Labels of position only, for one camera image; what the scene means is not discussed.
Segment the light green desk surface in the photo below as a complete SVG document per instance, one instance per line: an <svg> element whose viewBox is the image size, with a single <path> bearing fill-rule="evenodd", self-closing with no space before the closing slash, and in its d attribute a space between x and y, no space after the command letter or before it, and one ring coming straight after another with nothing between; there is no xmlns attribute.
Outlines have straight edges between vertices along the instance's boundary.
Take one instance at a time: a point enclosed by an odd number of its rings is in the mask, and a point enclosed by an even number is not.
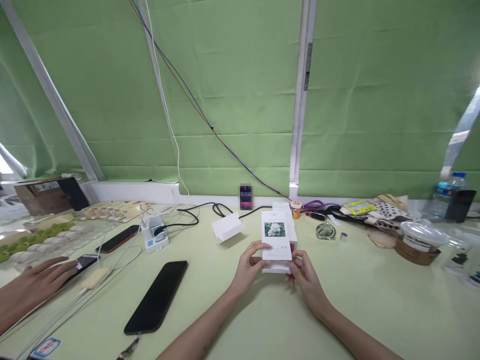
<svg viewBox="0 0 480 360"><path fill-rule="evenodd" d="M131 359L154 359L160 354L229 286L240 254L250 242L260 239L260 211L242 219L245 231L222 245L215 243L211 226L218 216L205 207L199 218L197 226L172 234L170 245L163 250L142 253L57 330L52 336L60 339L61 345L49 359L116 359L134 339L123 334L125 324L164 264L187 260L188 269L162 326L142 335ZM138 223L135 219L121 225L107 238ZM405 359L479 358L480 293L442 271L449 249L432 266L419 266L393 249L377 248L360 225L342 222L337 230L347 233L348 241L339 243L317 239L317 224L306 216L295 221L298 248L309 253L325 293L344 315ZM139 235L137 243L143 242ZM98 245L96 240L72 258L92 253ZM124 259L128 261L137 251L130 249ZM115 260L111 257L105 262L113 264ZM0 355L15 358L27 340L79 291L77 281L36 311L0 344ZM283 275L261 274L222 327L206 358L352 357L313 317L299 289L289 289Z"/></svg>

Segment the white charger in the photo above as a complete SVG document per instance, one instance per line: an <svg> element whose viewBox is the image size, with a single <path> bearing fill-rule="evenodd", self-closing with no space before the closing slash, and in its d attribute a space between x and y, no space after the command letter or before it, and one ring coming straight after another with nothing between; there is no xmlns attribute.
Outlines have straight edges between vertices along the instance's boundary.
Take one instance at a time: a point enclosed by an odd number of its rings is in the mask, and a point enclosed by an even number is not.
<svg viewBox="0 0 480 360"><path fill-rule="evenodd" d="M154 213L146 221L141 222L140 228L145 238L145 250L148 254L170 244L166 229L155 236L155 230L162 226L164 226L164 221L159 213Z"/></svg>

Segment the water bottle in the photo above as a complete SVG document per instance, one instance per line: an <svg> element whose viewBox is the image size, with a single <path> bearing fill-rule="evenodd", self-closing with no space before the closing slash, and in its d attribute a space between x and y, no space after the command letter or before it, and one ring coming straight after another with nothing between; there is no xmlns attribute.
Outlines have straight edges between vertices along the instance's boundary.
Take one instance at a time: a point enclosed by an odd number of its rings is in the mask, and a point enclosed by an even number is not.
<svg viewBox="0 0 480 360"><path fill-rule="evenodd" d="M443 219L445 217L454 193L468 187L465 181L466 175L464 172L455 171L448 179L438 183L430 207L430 214L433 217L437 219Z"/></svg>

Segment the hand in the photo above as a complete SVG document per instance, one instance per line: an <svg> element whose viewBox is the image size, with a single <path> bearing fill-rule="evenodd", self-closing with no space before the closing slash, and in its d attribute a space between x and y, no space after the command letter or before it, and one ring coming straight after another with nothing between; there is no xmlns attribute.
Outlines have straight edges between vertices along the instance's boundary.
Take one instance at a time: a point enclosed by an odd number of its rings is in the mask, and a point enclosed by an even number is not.
<svg viewBox="0 0 480 360"><path fill-rule="evenodd" d="M333 307L325 296L312 262L307 252L303 250L294 251L291 258L292 261L289 263L291 275L287 275L286 280L290 281L292 287L294 280L297 281L306 304L321 320L322 315Z"/></svg>
<svg viewBox="0 0 480 360"><path fill-rule="evenodd" d="M261 257L253 255L258 250L270 248L269 244L261 241L254 241L246 248L245 252L240 256L235 277L229 287L231 291L241 296L252 287L259 272L271 264L270 261L262 260Z"/></svg>
<svg viewBox="0 0 480 360"><path fill-rule="evenodd" d="M4 324L8 325L5 329L0 326L0 334L55 294L78 271L76 260L55 265L68 259L56 257L33 268L28 266L20 276L0 288L0 317L8 318L10 323Z"/></svg>

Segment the black smartphone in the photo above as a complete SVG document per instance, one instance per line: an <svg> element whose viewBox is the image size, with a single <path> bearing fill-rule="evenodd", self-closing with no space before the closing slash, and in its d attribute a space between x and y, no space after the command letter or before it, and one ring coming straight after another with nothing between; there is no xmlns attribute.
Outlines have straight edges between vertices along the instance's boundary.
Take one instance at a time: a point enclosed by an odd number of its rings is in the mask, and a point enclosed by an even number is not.
<svg viewBox="0 0 480 360"><path fill-rule="evenodd" d="M460 190L453 194L445 213L445 220L463 223L477 192L475 190Z"/></svg>
<svg viewBox="0 0 480 360"><path fill-rule="evenodd" d="M78 264L76 266L76 268L78 269L78 271L73 274L72 276L70 276L62 285L62 288L65 287L66 285L68 285L69 282L71 282L74 278L76 278L78 275L80 275L81 273L83 273L85 270L87 270L89 267L91 267L93 264L95 264L97 262L97 259L100 259L100 256L97 256L97 254L93 255L93 254L87 254L87 255L82 255L80 256L77 261L78 261Z"/></svg>
<svg viewBox="0 0 480 360"><path fill-rule="evenodd" d="M167 262L123 329L125 335L153 333L158 330L187 270L188 262Z"/></svg>
<svg viewBox="0 0 480 360"><path fill-rule="evenodd" d="M107 242L104 242L101 246L100 252L109 254L115 249L117 249L120 245L124 244L128 240L130 240L135 234L139 231L139 225L132 225L129 228L126 228L121 233L115 235Z"/></svg>

